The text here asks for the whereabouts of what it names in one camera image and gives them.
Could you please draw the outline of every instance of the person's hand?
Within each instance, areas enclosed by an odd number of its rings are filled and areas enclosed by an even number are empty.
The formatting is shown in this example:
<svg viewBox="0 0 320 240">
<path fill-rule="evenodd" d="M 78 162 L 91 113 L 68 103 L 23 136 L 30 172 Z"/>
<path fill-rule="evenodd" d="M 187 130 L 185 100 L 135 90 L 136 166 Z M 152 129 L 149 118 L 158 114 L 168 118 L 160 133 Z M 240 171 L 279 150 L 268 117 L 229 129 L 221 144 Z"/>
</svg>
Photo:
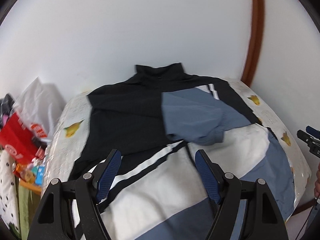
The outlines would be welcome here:
<svg viewBox="0 0 320 240">
<path fill-rule="evenodd" d="M 315 183 L 315 197 L 320 197 L 320 163 L 319 163 L 318 171 L 316 175 L 317 175 L 317 181 Z"/>
</svg>

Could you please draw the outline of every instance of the red package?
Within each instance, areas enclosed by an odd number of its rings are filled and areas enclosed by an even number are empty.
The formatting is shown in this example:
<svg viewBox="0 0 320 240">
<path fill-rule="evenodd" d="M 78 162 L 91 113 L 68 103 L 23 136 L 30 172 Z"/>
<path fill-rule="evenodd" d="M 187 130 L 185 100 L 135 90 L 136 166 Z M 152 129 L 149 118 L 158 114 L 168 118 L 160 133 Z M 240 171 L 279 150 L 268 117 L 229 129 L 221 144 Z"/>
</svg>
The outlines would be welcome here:
<svg viewBox="0 0 320 240">
<path fill-rule="evenodd" d="M 0 144 L 18 163 L 29 164 L 38 151 L 31 141 L 32 137 L 32 132 L 14 113 L 0 131 Z"/>
</svg>

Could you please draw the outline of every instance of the blue package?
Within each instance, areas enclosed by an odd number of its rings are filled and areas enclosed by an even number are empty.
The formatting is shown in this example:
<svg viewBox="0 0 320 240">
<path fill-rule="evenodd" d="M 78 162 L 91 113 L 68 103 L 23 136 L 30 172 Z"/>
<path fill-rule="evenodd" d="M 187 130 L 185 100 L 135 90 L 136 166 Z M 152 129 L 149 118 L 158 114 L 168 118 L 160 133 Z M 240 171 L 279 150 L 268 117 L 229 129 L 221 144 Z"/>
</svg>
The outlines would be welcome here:
<svg viewBox="0 0 320 240">
<path fill-rule="evenodd" d="M 32 168 L 32 173 L 35 175 L 35 176 L 37 176 L 37 174 L 38 174 L 38 169 L 39 169 L 39 167 L 33 167 Z"/>
<path fill-rule="evenodd" d="M 36 181 L 35 181 L 35 183 L 39 186 L 42 185 L 43 175 L 44 175 L 44 166 L 39 166 Z"/>
</svg>

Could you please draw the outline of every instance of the white wall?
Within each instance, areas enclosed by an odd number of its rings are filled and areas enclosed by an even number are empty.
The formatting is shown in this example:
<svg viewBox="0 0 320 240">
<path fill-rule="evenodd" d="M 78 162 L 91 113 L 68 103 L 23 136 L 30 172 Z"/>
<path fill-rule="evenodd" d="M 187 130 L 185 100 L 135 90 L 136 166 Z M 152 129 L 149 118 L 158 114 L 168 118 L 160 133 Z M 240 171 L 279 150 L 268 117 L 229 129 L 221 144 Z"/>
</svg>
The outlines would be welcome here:
<svg viewBox="0 0 320 240">
<path fill-rule="evenodd" d="M 190 74 L 239 78 L 251 0 L 18 0 L 0 26 L 0 96 L 31 81 L 68 100 L 120 82 L 135 64 L 182 62 Z"/>
<path fill-rule="evenodd" d="M 320 130 L 320 34 L 298 0 L 266 0 L 262 50 L 251 88 L 293 135 L 307 125 Z M 304 203 L 314 195 L 320 159 L 296 140 L 313 173 Z"/>
</svg>

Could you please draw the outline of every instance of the screw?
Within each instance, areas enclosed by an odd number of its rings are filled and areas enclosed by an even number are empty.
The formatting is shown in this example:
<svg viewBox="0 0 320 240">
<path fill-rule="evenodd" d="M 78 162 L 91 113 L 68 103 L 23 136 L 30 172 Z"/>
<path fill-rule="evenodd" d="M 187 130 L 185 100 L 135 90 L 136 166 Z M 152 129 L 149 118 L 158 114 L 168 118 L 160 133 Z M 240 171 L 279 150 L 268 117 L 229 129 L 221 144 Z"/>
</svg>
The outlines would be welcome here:
<svg viewBox="0 0 320 240">
<path fill-rule="evenodd" d="M 83 175 L 83 178 L 84 179 L 90 179 L 91 178 L 91 173 L 85 173 L 84 175 Z"/>
<path fill-rule="evenodd" d="M 258 179 L 258 183 L 260 185 L 264 185 L 266 183 L 266 181 L 264 179 Z"/>
<path fill-rule="evenodd" d="M 225 175 L 224 175 L 227 179 L 233 179 L 233 174 L 230 173 L 230 172 L 227 172 Z"/>
<path fill-rule="evenodd" d="M 57 178 L 51 180 L 52 185 L 56 185 L 59 182 Z"/>
</svg>

